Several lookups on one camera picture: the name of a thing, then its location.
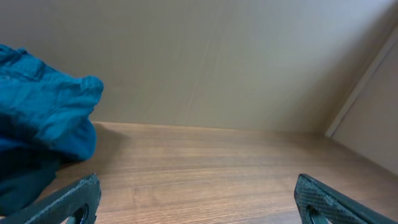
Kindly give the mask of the dark blue denim shorts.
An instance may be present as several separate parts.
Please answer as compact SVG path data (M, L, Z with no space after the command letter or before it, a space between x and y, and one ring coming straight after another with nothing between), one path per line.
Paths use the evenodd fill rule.
M103 82L73 78L24 49L1 46L1 134L83 161L95 151L89 120L101 99Z

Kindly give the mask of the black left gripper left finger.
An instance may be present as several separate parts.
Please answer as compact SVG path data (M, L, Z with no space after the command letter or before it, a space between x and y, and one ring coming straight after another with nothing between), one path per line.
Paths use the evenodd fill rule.
M1 224L94 224L100 181L90 174L1 220Z

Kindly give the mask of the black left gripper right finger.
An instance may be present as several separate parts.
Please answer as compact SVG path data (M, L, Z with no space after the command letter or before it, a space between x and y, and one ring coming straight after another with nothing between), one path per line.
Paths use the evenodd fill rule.
M302 224L397 224L307 174L298 176L294 199Z

